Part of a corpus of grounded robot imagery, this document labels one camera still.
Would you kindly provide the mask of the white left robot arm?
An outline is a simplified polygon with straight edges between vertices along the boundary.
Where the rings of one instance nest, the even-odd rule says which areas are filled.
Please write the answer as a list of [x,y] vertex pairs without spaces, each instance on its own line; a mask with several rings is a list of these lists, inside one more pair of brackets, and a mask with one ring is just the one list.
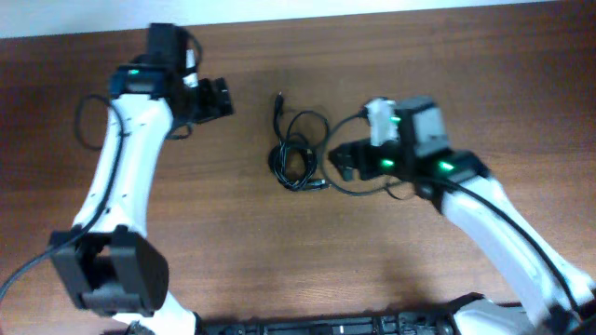
[[222,78],[200,78],[202,48],[184,27],[153,23],[147,48],[119,66],[103,98],[106,135],[71,229],[48,241],[74,306],[124,323],[131,334],[199,334],[201,319],[169,291],[169,265],[148,241],[146,212],[165,141],[234,111]]

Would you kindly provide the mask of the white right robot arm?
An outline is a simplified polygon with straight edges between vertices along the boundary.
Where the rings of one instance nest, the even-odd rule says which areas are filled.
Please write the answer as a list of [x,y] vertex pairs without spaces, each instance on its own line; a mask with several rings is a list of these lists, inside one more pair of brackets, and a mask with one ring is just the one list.
[[518,307],[481,294],[453,301],[446,310],[453,333],[594,333],[594,279],[533,228],[475,154],[453,148],[432,98],[373,98],[355,116],[369,126],[367,138],[321,148],[341,178],[411,184],[478,246],[518,297]]

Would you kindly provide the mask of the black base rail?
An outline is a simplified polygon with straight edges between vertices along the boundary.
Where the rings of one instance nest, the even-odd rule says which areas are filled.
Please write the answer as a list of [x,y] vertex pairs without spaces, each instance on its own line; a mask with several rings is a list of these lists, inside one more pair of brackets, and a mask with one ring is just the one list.
[[201,326],[201,334],[208,335],[455,335],[459,333],[450,316],[424,312],[204,322]]

